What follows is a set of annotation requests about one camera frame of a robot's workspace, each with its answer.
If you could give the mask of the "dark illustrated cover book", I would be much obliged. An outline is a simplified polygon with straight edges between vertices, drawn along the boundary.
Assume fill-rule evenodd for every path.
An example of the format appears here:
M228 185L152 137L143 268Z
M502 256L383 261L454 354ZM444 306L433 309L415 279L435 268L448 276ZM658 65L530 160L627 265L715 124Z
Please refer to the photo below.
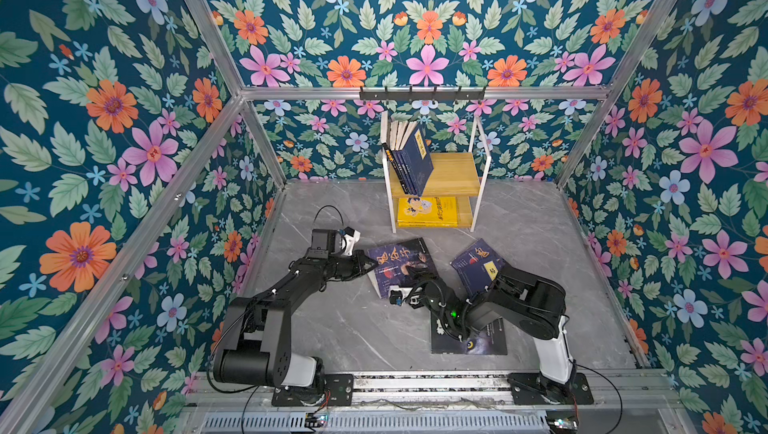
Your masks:
M368 277L382 299L389 296L392 286L411 287L420 275L437 273L426 241L421 237L373 247L365 253L374 260L374 269Z

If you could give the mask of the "yellow cartoon cover book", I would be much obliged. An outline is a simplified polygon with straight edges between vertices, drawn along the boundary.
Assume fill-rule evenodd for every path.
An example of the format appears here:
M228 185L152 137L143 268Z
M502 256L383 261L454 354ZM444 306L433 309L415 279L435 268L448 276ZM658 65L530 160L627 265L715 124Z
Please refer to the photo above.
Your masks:
M402 225L454 226L458 220L455 197L405 197L398 201L397 221Z

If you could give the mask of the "navy book yellow label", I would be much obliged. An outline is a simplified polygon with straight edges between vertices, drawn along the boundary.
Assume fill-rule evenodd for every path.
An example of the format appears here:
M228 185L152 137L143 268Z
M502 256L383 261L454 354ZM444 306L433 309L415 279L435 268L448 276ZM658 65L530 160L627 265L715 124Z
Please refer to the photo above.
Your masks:
M397 122L389 118L388 128L387 128L387 137L386 137L387 156L395 170L395 173L397 175L398 181L401 186L401 190L403 191L404 194L407 194L408 185L406 182L406 176L402 169L400 157L396 149L397 129L398 129Z

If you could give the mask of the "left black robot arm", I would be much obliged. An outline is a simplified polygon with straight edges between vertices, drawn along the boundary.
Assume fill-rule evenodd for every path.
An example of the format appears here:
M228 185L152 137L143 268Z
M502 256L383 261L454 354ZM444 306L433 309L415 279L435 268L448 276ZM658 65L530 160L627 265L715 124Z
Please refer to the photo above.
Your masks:
M292 261L284 277L251 297L234 299L214 343L208 382L271 387L303 401L329 397L323 361L292 350L292 315L331 282L350 282L373 270L376 261L358 249L361 233L351 227L315 229L305 254Z

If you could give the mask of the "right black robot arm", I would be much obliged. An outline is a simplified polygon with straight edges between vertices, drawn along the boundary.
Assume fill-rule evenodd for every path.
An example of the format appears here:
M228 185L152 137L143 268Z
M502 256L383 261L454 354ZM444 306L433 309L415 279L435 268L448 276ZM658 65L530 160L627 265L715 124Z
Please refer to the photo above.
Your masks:
M566 293L555 281L504 266L483 292L461 299L439 275L416 271L413 281L390 289L393 305L425 308L443 333L467 343L488 324L502 319L534 339L539 371L531 381L508 376L511 387L527 390L552 404L570 402L576 361L567 341Z

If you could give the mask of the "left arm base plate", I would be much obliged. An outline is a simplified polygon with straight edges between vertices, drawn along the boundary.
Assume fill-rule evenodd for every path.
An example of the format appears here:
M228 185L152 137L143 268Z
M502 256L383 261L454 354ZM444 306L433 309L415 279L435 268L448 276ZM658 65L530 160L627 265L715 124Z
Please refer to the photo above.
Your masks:
M355 377L352 374L325 374L310 387L275 388L273 407L347 407L352 404Z

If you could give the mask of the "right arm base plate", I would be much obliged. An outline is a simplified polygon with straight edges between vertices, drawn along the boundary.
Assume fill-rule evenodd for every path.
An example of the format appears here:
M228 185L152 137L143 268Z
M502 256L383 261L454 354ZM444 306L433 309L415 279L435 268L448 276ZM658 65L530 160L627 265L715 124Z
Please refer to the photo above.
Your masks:
M538 372L510 373L507 382L516 405L593 405L595 400L587 377L576 372L565 384Z

